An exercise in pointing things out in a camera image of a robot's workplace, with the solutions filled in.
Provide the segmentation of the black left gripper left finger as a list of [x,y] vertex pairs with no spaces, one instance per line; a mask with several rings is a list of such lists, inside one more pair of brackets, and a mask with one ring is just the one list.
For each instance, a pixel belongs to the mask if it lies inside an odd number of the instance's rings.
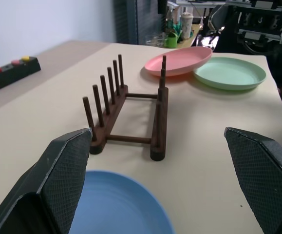
[[68,234],[82,193],[91,128],[50,142],[0,204],[0,234]]

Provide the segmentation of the green plastic plate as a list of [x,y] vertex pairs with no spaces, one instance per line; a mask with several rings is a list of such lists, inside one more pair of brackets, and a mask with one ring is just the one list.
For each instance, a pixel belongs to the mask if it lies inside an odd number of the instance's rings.
[[244,91],[263,83],[266,72],[260,66],[245,60],[214,57],[195,71],[195,77],[213,88]]

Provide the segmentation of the green watering can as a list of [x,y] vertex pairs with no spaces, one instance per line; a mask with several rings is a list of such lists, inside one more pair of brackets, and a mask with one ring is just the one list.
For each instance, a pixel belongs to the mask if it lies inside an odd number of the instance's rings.
[[182,32],[183,31],[181,30],[179,34],[177,34],[176,32],[169,33],[164,42],[165,48],[176,48],[177,45],[183,41]]

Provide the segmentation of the dark wooden dish rack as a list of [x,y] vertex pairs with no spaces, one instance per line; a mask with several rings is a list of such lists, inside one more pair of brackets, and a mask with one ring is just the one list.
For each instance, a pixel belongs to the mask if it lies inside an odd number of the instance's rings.
[[[106,88],[105,76],[100,76],[102,95],[104,98],[105,110],[102,110],[99,90],[93,85],[94,101],[97,111],[98,123],[94,124],[89,99],[83,98],[84,109],[89,127],[92,130],[92,144],[90,153],[93,155],[103,151],[107,141],[120,141],[128,143],[140,143],[150,145],[150,158],[153,161],[161,161],[166,155],[167,119],[169,89],[166,87],[166,56],[163,56],[161,75],[157,94],[130,93],[128,86],[124,83],[122,55],[113,60],[113,67],[108,67],[108,79],[110,96]],[[155,113],[150,138],[120,136],[111,134],[119,113],[127,98],[147,98],[155,101]]]

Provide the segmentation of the pink plastic plate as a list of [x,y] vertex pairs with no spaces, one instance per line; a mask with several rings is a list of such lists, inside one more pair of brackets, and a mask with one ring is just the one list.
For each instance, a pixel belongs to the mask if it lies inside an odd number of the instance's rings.
[[171,50],[147,61],[145,70],[151,75],[160,76],[164,56],[166,76],[172,77],[192,72],[206,64],[212,56],[212,50],[202,46]]

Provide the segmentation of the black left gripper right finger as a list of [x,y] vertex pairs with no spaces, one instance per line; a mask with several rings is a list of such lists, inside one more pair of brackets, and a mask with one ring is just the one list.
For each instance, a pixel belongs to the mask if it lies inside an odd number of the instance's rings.
[[264,234],[282,234],[282,146],[227,127],[224,136],[241,190]]

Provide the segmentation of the dark grey partition panel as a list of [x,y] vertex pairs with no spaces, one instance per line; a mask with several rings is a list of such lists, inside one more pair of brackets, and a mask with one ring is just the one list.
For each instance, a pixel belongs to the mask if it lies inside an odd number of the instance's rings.
[[116,42],[138,44],[137,0],[113,0]]

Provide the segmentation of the clear spray bottle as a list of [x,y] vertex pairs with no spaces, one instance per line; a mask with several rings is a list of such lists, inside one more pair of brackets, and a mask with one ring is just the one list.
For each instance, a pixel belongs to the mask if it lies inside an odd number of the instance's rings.
[[166,33],[178,34],[178,9],[179,6],[169,6],[166,14]]

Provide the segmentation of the black box with coloured buttons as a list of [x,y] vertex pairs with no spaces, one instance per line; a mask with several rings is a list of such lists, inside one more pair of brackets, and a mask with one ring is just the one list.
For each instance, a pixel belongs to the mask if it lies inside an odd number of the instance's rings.
[[0,67],[0,89],[41,70],[38,58],[24,56]]

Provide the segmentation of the white lidded cup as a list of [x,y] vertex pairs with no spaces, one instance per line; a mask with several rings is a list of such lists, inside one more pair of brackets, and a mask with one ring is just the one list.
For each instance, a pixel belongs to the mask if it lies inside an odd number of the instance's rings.
[[192,31],[193,15],[189,12],[183,12],[181,14],[181,26],[182,26],[182,39],[187,40],[190,38]]

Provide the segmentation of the blue plastic plate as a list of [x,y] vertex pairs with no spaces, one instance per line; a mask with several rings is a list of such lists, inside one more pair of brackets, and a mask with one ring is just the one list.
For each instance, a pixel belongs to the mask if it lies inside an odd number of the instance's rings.
[[175,234],[158,199],[125,175],[90,170],[69,234]]

